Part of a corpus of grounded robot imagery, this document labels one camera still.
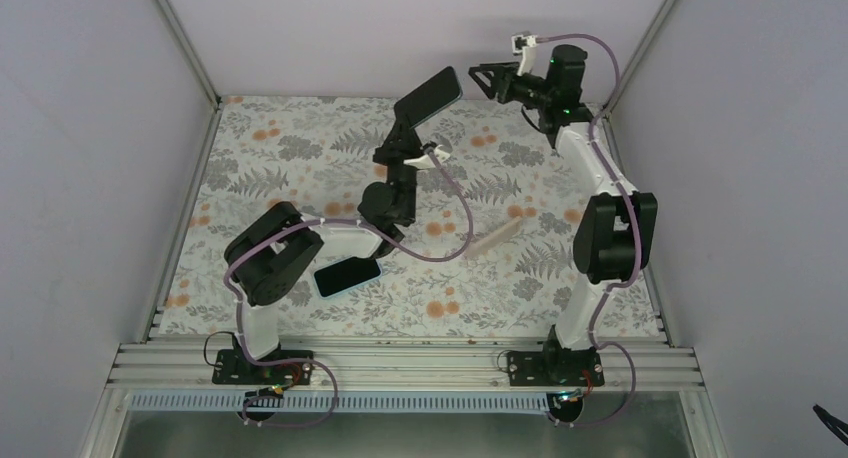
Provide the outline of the black object at corner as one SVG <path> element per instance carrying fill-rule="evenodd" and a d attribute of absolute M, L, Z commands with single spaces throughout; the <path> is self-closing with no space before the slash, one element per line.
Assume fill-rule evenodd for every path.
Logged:
<path fill-rule="evenodd" d="M 812 410 L 819 421 L 844 445 L 848 445 L 847 423 L 829 413 L 822 406 L 815 404 Z"/>

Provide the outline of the black phone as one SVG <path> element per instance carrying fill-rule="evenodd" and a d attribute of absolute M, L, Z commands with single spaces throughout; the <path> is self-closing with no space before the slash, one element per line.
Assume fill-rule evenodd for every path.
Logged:
<path fill-rule="evenodd" d="M 409 128 L 416 128 L 462 96 L 456 70 L 447 66 L 395 103 L 395 120 Z"/>

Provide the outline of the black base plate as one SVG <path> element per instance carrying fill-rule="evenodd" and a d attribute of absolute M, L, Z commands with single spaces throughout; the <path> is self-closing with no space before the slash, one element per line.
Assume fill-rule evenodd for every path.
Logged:
<path fill-rule="evenodd" d="M 311 363 L 257 366 L 250 363 L 240 349 L 219 350 L 211 381 L 215 385 L 309 385 L 313 371 Z"/>
<path fill-rule="evenodd" d="M 605 384 L 594 348 L 571 351 L 509 351 L 506 369 L 512 387 L 600 387 Z"/>

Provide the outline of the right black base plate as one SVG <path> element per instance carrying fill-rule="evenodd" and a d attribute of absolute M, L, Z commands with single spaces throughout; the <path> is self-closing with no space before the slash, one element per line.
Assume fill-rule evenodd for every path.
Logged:
<path fill-rule="evenodd" d="M 605 384 L 594 348 L 571 351 L 509 351 L 506 369 L 512 387 L 600 387 Z"/>

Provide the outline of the floral table mat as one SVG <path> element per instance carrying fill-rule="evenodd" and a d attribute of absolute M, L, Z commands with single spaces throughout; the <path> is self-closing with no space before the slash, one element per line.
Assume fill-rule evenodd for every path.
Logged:
<path fill-rule="evenodd" d="M 227 99 L 158 331 L 208 335 L 235 326 L 226 246 L 271 206 L 353 218 L 363 189 L 386 176 L 372 160 L 394 116 L 378 98 Z M 405 252 L 382 276 L 321 298 L 305 275 L 277 306 L 292 336 L 543 337 L 579 280 L 572 239 L 587 202 L 565 158 L 513 105 L 460 101 L 420 126 L 452 147 L 420 173 Z M 506 243 L 468 259 L 476 240 L 524 218 Z"/>

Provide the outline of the beige phone case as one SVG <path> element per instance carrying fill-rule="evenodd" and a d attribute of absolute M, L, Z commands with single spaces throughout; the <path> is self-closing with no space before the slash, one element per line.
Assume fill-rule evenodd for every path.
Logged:
<path fill-rule="evenodd" d="M 506 243 L 521 230 L 523 221 L 524 218 L 521 216 L 512 218 L 501 227 L 473 242 L 465 251 L 464 256 L 468 259 L 474 259 L 475 257 Z"/>

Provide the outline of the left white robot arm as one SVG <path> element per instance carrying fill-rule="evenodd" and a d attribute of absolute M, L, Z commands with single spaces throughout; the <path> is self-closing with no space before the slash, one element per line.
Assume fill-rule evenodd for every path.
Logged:
<path fill-rule="evenodd" d="M 225 248 L 226 282 L 243 290 L 237 301 L 238 368 L 255 383 L 278 369 L 275 304 L 317 258 L 374 262 L 390 253 L 416 218 L 417 173 L 432 164 L 410 121 L 396 119 L 373 160 L 386 166 L 384 181 L 369 184 L 353 220 L 310 218 L 279 202 Z"/>

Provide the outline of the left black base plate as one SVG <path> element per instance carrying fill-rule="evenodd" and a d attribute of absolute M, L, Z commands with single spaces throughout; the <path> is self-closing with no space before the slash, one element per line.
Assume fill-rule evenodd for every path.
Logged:
<path fill-rule="evenodd" d="M 215 385 L 309 385 L 313 371 L 311 363 L 257 366 L 250 363 L 240 349 L 219 350 L 211 381 Z"/>

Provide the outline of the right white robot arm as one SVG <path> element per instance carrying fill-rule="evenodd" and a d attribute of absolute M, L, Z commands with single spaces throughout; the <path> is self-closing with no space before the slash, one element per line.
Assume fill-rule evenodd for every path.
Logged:
<path fill-rule="evenodd" d="M 626 179 L 598 139 L 600 117 L 582 102 L 587 52 L 555 46 L 544 76 L 531 71 L 535 47 L 529 39 L 520 39 L 514 53 L 516 62 L 479 64 L 468 74 L 488 99 L 537 112 L 532 127 L 569 160 L 588 197 L 572 244 L 579 280 L 540 353 L 544 377 L 565 385 L 599 367 L 594 329 L 600 311 L 614 289 L 631 285 L 647 265 L 658 202 Z"/>

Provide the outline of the aluminium rail frame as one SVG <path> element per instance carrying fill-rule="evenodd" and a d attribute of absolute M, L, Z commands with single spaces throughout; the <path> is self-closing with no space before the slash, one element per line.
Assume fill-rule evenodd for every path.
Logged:
<path fill-rule="evenodd" d="M 588 390 L 603 393 L 700 392 L 704 380 L 692 350 L 660 343 L 628 345 L 624 357 L 616 349 L 601 351 L 601 378 L 577 384 L 545 384 L 528 358 L 511 356 L 522 342 L 507 347 L 488 344 L 305 343 L 323 363 L 297 374 L 283 369 L 258 378 L 235 375 L 228 383 L 213 380 L 215 352 L 224 339 L 153 341 L 120 346 L 107 378 L 107 388 L 124 390 L 139 410 L 236 410 L 245 395 L 270 388 L 283 379 L 299 378 L 285 391 L 282 404 L 260 403 L 262 411 L 323 412 L 334 396 L 339 412 L 543 412 L 551 395 Z"/>

